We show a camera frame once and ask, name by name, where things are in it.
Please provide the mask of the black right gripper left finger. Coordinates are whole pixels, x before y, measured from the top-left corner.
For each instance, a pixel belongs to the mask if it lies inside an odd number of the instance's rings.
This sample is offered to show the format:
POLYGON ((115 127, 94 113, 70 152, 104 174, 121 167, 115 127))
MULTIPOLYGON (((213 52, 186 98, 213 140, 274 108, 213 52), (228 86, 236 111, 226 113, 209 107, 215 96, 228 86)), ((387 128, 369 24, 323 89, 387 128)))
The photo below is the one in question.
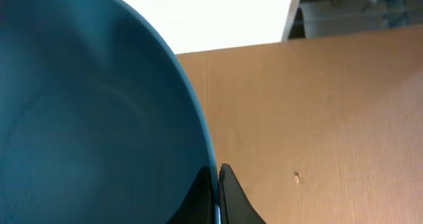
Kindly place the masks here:
POLYGON ((168 224, 212 224, 212 178, 210 169, 197 173, 180 207, 168 224))

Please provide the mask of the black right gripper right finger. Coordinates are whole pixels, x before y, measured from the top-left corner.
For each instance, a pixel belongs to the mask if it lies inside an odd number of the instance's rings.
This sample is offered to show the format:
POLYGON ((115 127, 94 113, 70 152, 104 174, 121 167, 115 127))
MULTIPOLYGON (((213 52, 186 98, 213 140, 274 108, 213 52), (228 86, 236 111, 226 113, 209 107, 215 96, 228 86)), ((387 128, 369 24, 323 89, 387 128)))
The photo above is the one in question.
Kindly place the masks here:
POLYGON ((221 224, 265 224, 253 208, 231 166, 223 163, 219 172, 221 224))

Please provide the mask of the dark blue plate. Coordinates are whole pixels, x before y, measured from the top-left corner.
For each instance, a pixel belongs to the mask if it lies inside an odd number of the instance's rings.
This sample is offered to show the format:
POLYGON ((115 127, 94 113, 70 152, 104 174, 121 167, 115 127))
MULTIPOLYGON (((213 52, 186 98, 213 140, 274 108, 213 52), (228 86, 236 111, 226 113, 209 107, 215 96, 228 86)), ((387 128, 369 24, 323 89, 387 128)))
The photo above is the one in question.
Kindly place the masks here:
POLYGON ((1 0, 1 222, 167 223, 208 167, 194 89, 123 0, 1 0))

